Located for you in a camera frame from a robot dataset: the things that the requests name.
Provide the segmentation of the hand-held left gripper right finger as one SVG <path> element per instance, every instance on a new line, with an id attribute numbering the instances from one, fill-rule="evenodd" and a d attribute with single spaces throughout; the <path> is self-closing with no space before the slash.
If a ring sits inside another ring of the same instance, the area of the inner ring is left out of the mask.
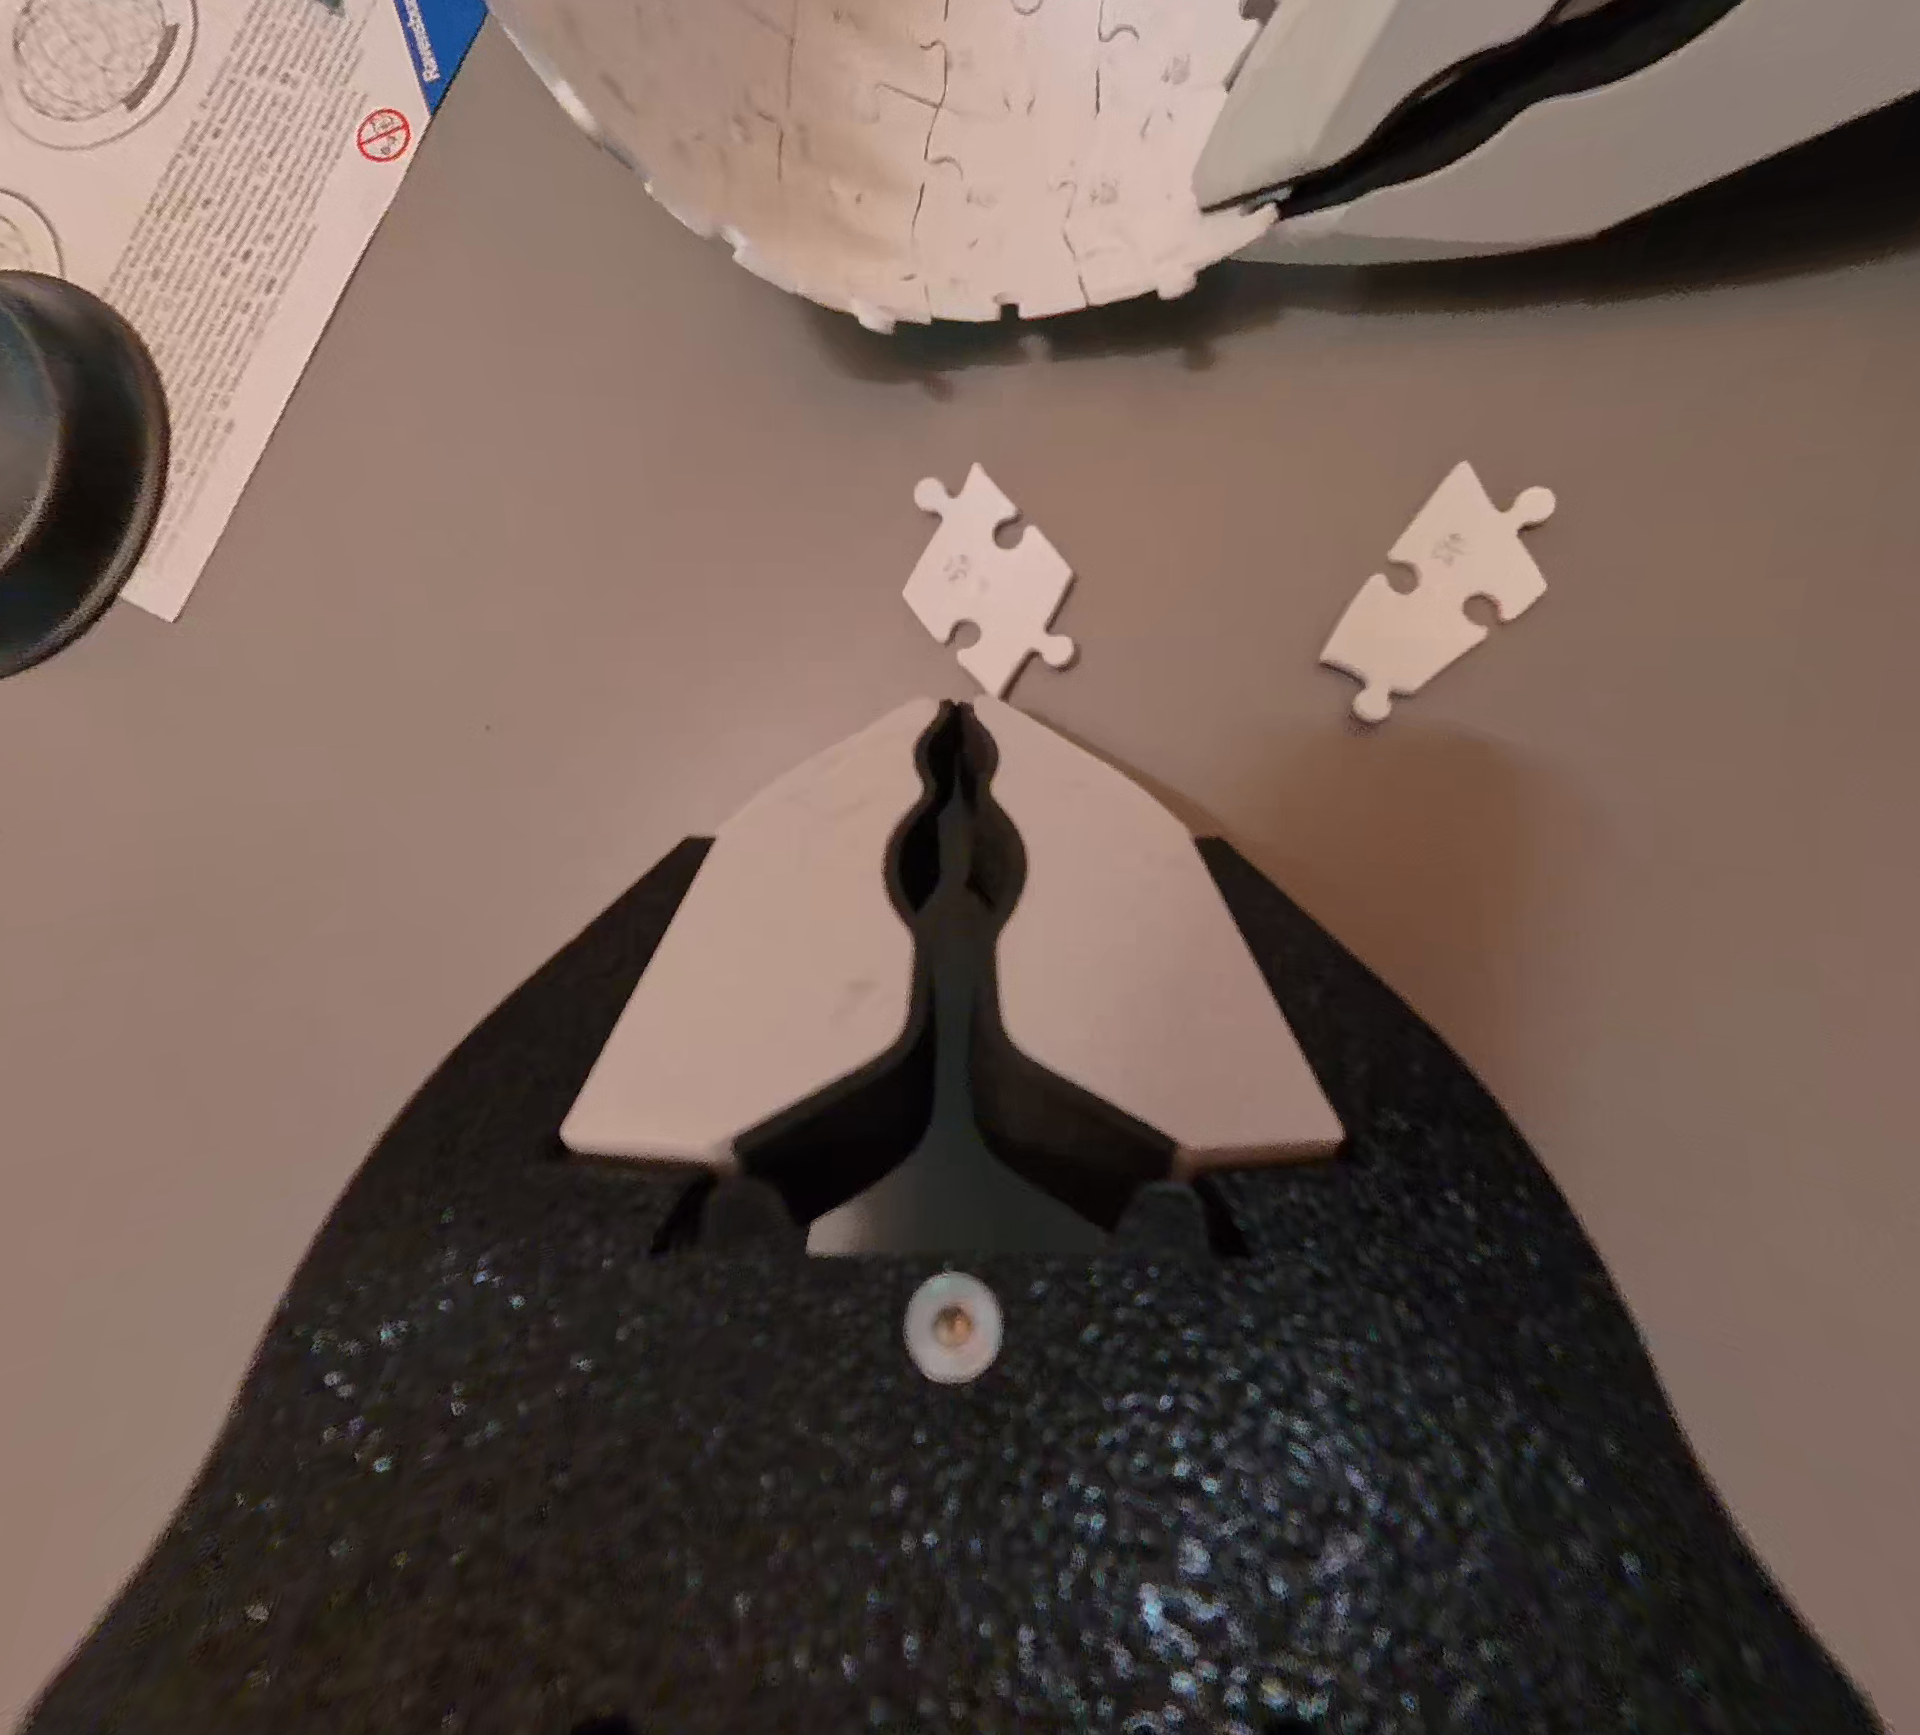
<path id="1" fill-rule="evenodd" d="M 1337 1156 L 1333 1100 L 1185 820 L 1009 704 L 973 706 L 968 746 L 990 926 L 973 1114 L 997 1160 L 1119 1226 L 1154 1186 Z"/>

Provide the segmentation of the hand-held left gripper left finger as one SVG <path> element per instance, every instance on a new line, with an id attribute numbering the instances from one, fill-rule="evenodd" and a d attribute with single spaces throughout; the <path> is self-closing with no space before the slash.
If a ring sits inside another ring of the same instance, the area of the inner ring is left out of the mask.
<path id="1" fill-rule="evenodd" d="M 578 1158 L 750 1178 L 820 1220 L 934 1108 L 934 1018 L 900 852 L 940 784 L 911 700 L 721 826 L 561 1124 Z"/>

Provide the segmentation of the white puzzle piece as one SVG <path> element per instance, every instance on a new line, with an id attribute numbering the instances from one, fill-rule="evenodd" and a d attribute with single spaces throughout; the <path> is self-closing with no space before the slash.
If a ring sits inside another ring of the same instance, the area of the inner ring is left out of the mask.
<path id="1" fill-rule="evenodd" d="M 1079 660 L 1079 644 L 1053 628 L 1076 572 L 1035 526 L 1023 526 L 1013 546 L 1001 532 L 1019 520 L 1019 508 L 975 464 L 959 494 L 933 476 L 915 488 L 915 504 L 934 516 L 937 530 L 902 590 L 902 600 L 938 644 L 952 644 L 961 628 L 973 642 L 956 650 L 961 670 L 979 690 L 1005 698 L 1024 666 L 1040 660 L 1065 672 Z"/>
<path id="2" fill-rule="evenodd" d="M 1388 550 L 1388 560 L 1411 572 L 1411 588 L 1374 574 L 1322 646 L 1321 666 L 1356 684 L 1356 722 L 1386 722 L 1396 698 L 1423 692 L 1488 638 L 1471 614 L 1475 602 L 1488 602 L 1507 624 L 1547 596 L 1527 534 L 1556 508 L 1556 494 L 1540 486 L 1501 508 L 1468 462 L 1437 486 Z"/>

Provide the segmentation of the partly built puzzle ball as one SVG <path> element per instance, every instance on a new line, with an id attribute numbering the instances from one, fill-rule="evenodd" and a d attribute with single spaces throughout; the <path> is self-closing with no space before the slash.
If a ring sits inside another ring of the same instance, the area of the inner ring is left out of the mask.
<path id="1" fill-rule="evenodd" d="M 486 3 L 667 213 L 880 332 L 1176 300 L 1274 223 L 1195 193 L 1254 0 Z"/>

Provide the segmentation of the black round ball stand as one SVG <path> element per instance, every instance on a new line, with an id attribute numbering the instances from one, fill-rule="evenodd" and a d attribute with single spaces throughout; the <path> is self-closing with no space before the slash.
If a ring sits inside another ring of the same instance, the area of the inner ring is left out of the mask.
<path id="1" fill-rule="evenodd" d="M 163 376 L 84 288 L 2 274 L 2 676 L 75 646 L 149 548 L 171 474 Z"/>

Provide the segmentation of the white paper leaflet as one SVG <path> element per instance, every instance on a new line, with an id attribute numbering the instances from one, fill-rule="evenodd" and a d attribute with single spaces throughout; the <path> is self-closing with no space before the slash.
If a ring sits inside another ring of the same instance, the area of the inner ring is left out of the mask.
<path id="1" fill-rule="evenodd" d="M 134 608 L 180 618 L 486 21 L 482 0 L 2 0 L 4 268 L 112 306 L 169 406 Z"/>

